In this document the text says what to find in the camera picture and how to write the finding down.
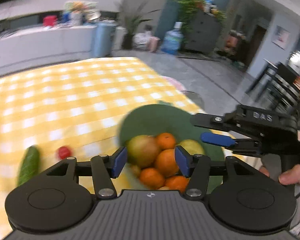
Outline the orange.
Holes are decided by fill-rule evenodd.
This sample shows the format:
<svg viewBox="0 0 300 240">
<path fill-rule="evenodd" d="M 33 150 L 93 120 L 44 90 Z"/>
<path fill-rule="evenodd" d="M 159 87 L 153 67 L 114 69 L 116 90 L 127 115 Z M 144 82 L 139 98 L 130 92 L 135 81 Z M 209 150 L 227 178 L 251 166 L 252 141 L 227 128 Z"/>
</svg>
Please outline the orange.
<svg viewBox="0 0 300 240">
<path fill-rule="evenodd" d="M 166 179 L 165 186 L 170 190 L 178 190 L 181 193 L 184 193 L 188 183 L 189 178 L 185 178 L 183 176 L 171 176 Z"/>
<path fill-rule="evenodd" d="M 173 149 L 176 145 L 176 139 L 171 133 L 161 133 L 157 135 L 156 142 L 162 150 Z"/>
<path fill-rule="evenodd" d="M 165 177 L 177 174 L 179 167 L 175 161 L 174 149 L 160 152 L 154 162 L 154 167 Z"/>
<path fill-rule="evenodd" d="M 139 180 L 148 188 L 157 190 L 165 185 L 165 177 L 155 168 L 149 167 L 141 171 Z"/>
</svg>

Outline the yellow-green pear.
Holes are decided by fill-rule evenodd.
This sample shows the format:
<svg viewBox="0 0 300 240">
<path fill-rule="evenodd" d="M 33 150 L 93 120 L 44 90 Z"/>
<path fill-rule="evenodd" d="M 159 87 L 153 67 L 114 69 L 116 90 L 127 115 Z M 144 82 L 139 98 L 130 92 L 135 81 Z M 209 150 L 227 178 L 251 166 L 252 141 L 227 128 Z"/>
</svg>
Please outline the yellow-green pear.
<svg viewBox="0 0 300 240">
<path fill-rule="evenodd" d="M 185 139 L 179 143 L 190 155 L 201 154 L 205 155 L 205 151 L 200 143 L 192 139 Z"/>
</svg>

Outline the brown longan near front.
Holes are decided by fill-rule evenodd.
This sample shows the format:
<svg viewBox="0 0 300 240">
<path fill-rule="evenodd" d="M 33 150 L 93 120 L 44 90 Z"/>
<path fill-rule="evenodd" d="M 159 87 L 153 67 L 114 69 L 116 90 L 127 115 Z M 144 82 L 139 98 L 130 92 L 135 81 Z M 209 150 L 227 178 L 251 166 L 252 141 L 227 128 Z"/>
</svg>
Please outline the brown longan near front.
<svg viewBox="0 0 300 240">
<path fill-rule="evenodd" d="M 136 178 L 139 178 L 141 173 L 141 168 L 139 168 L 137 165 L 130 165 L 130 170 Z"/>
</svg>

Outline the large red-green apple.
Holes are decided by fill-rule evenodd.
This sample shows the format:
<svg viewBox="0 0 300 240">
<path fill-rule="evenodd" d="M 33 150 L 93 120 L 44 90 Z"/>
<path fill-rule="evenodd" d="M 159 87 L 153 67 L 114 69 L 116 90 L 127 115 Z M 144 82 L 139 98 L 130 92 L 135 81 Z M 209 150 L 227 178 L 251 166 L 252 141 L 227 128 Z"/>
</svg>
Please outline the large red-green apple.
<svg viewBox="0 0 300 240">
<path fill-rule="evenodd" d="M 161 152 L 155 137 L 138 135 L 127 143 L 128 162 L 139 168 L 150 167 Z"/>
</svg>

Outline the red cherry tomato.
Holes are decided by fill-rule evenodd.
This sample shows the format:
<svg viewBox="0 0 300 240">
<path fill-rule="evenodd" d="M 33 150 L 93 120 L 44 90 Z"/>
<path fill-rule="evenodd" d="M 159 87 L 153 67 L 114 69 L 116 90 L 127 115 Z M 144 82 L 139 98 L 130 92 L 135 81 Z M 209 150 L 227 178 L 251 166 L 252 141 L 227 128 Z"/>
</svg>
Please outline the red cherry tomato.
<svg viewBox="0 0 300 240">
<path fill-rule="evenodd" d="M 72 152 L 68 146 L 61 146 L 57 150 L 57 156 L 59 159 L 63 160 L 72 156 Z"/>
</svg>

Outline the green colander bowl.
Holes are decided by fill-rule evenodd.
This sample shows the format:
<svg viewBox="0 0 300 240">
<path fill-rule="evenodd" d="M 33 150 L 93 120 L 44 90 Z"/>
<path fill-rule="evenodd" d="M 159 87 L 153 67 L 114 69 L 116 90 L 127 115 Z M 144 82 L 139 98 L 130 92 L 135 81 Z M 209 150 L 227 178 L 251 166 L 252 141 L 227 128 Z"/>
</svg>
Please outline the green colander bowl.
<svg viewBox="0 0 300 240">
<path fill-rule="evenodd" d="M 138 135 L 150 135 L 156 138 L 161 133 L 171 133 L 176 139 L 176 145 L 185 139 L 192 139 L 201 144 L 205 155 L 214 161 L 223 161 L 224 152 L 221 147 L 201 142 L 200 135 L 206 131 L 204 128 L 195 127 L 190 123 L 192 115 L 179 108 L 153 104 L 134 109 L 121 122 L 119 131 L 119 142 L 121 146 L 127 147 L 127 143 Z M 139 178 L 136 178 L 127 160 L 122 175 L 128 179 L 129 189 L 154 190 L 145 186 Z M 157 190 L 170 190 L 165 185 Z"/>
</svg>

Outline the yellow white checkered tablecloth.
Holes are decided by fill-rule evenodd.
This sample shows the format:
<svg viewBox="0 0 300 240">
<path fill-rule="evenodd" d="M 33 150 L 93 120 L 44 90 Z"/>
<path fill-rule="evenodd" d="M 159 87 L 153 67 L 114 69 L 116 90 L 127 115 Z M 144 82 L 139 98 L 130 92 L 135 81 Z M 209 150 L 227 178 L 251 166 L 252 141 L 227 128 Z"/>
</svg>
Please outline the yellow white checkered tablecloth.
<svg viewBox="0 0 300 240">
<path fill-rule="evenodd" d="M 39 147 L 41 169 L 58 161 L 61 146 L 69 146 L 78 160 L 112 154 L 122 118 L 159 102 L 202 112 L 135 57 L 88 59 L 0 78 L 0 239 L 11 231 L 4 202 L 28 147 Z"/>
</svg>

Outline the green cucumber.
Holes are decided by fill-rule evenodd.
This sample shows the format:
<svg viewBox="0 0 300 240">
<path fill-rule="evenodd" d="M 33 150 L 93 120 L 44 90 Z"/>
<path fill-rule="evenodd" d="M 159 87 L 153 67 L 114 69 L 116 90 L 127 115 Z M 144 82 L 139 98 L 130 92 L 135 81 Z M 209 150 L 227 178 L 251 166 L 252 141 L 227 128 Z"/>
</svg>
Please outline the green cucumber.
<svg viewBox="0 0 300 240">
<path fill-rule="evenodd" d="M 39 173 L 40 151 L 36 145 L 30 146 L 19 168 L 17 186 L 23 185 Z"/>
</svg>

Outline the dark grey cabinet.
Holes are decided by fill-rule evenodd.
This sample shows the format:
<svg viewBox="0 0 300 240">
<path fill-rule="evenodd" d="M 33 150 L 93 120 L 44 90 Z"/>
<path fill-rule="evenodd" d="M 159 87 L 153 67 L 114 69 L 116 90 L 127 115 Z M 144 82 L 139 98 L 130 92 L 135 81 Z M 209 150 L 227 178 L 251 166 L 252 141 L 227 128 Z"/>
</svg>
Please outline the dark grey cabinet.
<svg viewBox="0 0 300 240">
<path fill-rule="evenodd" d="M 186 35 L 185 49 L 203 54 L 211 53 L 222 30 L 222 24 L 214 16 L 199 11 L 190 24 Z"/>
</svg>

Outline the blue water jug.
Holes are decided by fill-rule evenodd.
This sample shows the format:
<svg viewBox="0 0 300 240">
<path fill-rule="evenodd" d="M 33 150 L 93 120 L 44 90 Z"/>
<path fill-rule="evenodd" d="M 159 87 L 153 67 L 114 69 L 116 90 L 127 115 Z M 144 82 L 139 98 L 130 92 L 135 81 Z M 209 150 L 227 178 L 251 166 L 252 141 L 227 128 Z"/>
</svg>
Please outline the blue water jug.
<svg viewBox="0 0 300 240">
<path fill-rule="evenodd" d="M 161 45 L 161 51 L 171 55 L 177 54 L 184 38 L 181 32 L 182 25 L 182 22 L 175 22 L 173 29 L 166 32 Z"/>
</svg>

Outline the pink bag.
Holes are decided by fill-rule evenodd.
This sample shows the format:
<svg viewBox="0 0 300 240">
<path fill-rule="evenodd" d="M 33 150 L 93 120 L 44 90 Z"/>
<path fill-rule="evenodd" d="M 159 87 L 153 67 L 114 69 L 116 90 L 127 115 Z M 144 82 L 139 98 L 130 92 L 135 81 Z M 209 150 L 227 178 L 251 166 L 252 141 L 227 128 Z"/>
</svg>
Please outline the pink bag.
<svg viewBox="0 0 300 240">
<path fill-rule="evenodd" d="M 158 45 L 160 43 L 160 38 L 155 36 L 150 36 L 147 43 L 147 50 L 150 52 L 156 52 Z"/>
</svg>

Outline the white plastic bag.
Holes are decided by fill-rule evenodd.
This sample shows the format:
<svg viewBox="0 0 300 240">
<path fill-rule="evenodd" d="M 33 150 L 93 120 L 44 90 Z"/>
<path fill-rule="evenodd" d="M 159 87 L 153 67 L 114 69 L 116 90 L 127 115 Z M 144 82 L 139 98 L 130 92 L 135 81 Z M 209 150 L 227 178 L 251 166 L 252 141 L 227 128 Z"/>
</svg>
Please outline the white plastic bag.
<svg viewBox="0 0 300 240">
<path fill-rule="evenodd" d="M 147 50 L 151 34 L 149 32 L 137 33 L 133 37 L 133 48 Z"/>
</svg>

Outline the potted plant right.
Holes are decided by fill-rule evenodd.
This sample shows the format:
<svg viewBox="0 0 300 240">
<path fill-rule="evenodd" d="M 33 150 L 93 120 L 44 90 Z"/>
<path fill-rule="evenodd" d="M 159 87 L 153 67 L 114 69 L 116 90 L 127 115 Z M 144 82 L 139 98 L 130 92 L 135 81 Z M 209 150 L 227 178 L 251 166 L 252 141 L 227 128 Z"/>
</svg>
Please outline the potted plant right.
<svg viewBox="0 0 300 240">
<path fill-rule="evenodd" d="M 143 1 L 137 8 L 133 9 L 129 9 L 123 3 L 116 3 L 117 9 L 119 10 L 118 22 L 126 30 L 126 33 L 123 36 L 121 49 L 131 50 L 133 47 L 133 37 L 139 25 L 152 20 L 150 18 L 145 18 L 145 16 L 160 11 L 160 9 L 155 9 L 144 12 L 143 9 L 147 3 L 148 2 Z"/>
</svg>

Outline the grey-blue trash bin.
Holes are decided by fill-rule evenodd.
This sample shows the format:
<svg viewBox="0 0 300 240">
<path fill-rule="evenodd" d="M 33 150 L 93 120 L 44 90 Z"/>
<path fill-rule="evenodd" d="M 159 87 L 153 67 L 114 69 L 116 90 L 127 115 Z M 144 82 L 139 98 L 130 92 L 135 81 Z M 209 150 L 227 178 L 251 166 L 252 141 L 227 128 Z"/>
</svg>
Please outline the grey-blue trash bin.
<svg viewBox="0 0 300 240">
<path fill-rule="evenodd" d="M 111 55 L 117 24 L 101 21 L 96 24 L 91 57 L 108 57 Z"/>
</svg>

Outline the white low cabinet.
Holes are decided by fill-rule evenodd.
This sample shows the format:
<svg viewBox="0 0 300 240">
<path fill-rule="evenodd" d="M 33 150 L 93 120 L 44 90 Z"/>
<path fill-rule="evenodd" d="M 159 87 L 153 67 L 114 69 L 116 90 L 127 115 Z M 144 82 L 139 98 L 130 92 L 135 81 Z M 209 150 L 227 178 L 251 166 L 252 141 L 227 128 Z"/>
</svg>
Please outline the white low cabinet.
<svg viewBox="0 0 300 240">
<path fill-rule="evenodd" d="M 91 57 L 95 25 L 35 27 L 0 37 L 0 77 Z"/>
</svg>

